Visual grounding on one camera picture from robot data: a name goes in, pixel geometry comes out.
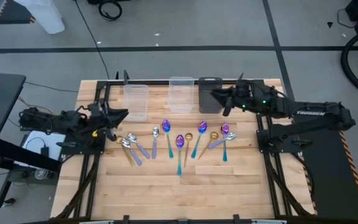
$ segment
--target gray floor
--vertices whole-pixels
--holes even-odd
[[[282,46],[342,46],[355,35],[336,22],[337,10],[349,0],[268,2]],[[261,0],[124,1],[124,13],[116,22],[103,20],[96,6],[78,3],[100,47],[273,45]],[[48,35],[38,23],[0,25],[0,49],[94,47],[75,3],[55,0],[55,4],[66,25],[64,32]],[[344,14],[341,20],[351,24]],[[332,28],[327,22],[333,22]],[[241,72],[246,78],[282,77],[274,51],[103,52],[102,56],[111,77],[123,69],[131,78],[236,78]],[[350,108],[357,126],[346,137],[358,168],[358,90],[343,75],[340,52],[284,52],[283,56],[296,100],[342,101]],[[358,52],[351,52],[349,60],[358,76]],[[29,82],[69,90],[78,89],[80,80],[106,78],[99,55],[91,52],[0,54],[0,72],[23,74]],[[73,109],[76,94],[25,85],[21,97],[58,113]],[[10,118],[17,122],[24,108],[17,102]],[[6,123],[0,138],[19,144],[23,135]],[[0,209],[0,222],[46,220],[54,191],[47,186],[11,187],[9,196],[17,203]]]

